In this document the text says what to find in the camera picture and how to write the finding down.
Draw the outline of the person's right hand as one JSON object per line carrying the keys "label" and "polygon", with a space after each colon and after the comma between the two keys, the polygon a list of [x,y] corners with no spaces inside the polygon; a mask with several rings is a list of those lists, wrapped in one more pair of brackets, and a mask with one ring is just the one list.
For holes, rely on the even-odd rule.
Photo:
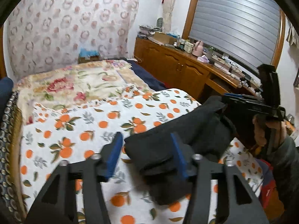
{"label": "person's right hand", "polygon": [[255,115],[252,122],[256,143],[253,147],[255,156],[270,155],[280,147],[287,137],[286,125],[283,121],[266,121],[263,116]]}

